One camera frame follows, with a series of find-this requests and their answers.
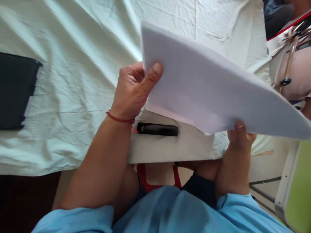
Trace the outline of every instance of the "black tablet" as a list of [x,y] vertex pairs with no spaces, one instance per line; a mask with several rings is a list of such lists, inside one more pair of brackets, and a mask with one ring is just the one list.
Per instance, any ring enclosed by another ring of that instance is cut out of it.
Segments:
[[42,63],[0,52],[0,129],[22,129]]

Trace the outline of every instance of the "black lighter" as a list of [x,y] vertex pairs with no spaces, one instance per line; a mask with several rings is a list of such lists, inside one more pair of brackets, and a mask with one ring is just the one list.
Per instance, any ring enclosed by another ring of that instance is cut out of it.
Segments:
[[162,136],[173,136],[177,137],[178,127],[170,125],[160,125],[152,123],[139,122],[137,124],[137,131],[139,134],[151,134],[151,135],[162,135]]

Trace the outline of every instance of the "light blue shirt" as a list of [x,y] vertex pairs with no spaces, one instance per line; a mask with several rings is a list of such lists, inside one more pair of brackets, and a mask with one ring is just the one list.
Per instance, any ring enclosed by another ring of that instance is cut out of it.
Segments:
[[227,194],[209,207],[173,186],[153,190],[112,226],[113,207],[54,210],[33,232],[291,232],[263,211],[250,194]]

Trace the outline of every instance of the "blue sleeve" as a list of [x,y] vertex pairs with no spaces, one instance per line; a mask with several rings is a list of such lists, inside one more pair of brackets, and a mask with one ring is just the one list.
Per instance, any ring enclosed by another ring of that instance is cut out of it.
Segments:
[[113,207],[110,205],[105,205],[97,209],[76,208],[72,210],[54,210],[44,216],[32,232],[112,233],[113,211]]
[[261,209],[250,194],[226,194],[222,196],[218,200],[217,211],[242,231],[291,232]]

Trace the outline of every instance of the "fingernail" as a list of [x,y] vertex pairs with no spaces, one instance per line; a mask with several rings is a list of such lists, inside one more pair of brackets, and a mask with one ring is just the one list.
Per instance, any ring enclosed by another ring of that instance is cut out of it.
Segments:
[[157,74],[162,73],[162,65],[160,63],[154,64],[152,68]]
[[243,128],[244,125],[242,123],[238,123],[237,128]]

